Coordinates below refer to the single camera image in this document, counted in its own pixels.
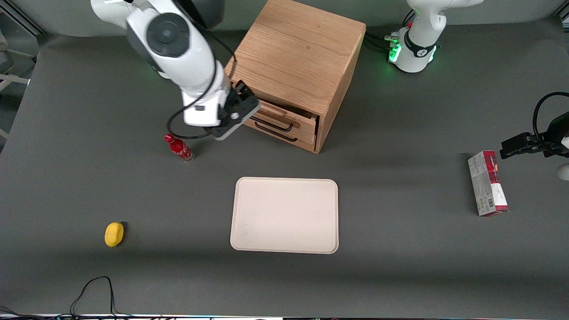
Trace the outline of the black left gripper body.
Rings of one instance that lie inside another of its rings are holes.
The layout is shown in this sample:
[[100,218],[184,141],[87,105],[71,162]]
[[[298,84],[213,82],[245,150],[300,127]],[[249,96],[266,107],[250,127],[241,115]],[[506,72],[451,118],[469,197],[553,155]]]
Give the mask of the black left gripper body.
[[542,152],[544,157],[561,156],[569,157],[568,146],[563,144],[563,140],[568,138],[569,131],[569,114],[564,113],[553,119],[549,127],[543,133],[538,133],[537,126],[538,116],[532,116],[532,128],[534,140],[530,149],[530,154]]

